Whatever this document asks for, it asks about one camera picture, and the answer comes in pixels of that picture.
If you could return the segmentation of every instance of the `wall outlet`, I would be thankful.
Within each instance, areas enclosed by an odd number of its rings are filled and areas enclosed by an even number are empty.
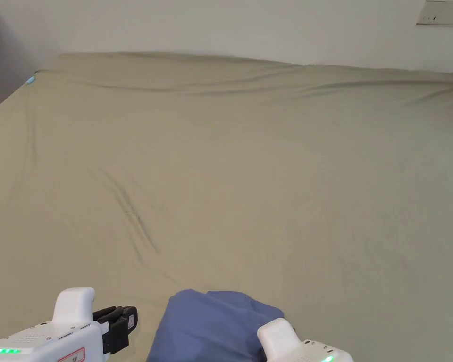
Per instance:
[[[453,25],[453,1],[426,1],[416,24]]]

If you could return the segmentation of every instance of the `sticker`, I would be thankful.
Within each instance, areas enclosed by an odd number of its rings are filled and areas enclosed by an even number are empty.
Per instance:
[[[134,326],[134,315],[130,315],[127,320],[127,328],[132,328]]]
[[[68,354],[64,358],[58,360],[58,362],[83,362],[85,361],[85,348],[82,347],[71,354]]]

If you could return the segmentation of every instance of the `red label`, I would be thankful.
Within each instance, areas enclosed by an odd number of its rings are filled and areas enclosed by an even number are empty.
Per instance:
[[[85,361],[85,347],[82,347],[71,354],[61,358],[58,362],[83,362]]]

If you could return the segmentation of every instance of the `switch plate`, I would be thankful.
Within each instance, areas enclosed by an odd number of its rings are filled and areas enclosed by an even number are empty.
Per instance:
[[[453,1],[426,1],[416,24],[453,25]]]

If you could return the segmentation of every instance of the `mattress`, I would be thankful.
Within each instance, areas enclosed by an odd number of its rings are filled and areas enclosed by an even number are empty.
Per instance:
[[[237,290],[355,361],[453,359],[453,74],[65,54],[0,105],[0,338],[58,293]]]

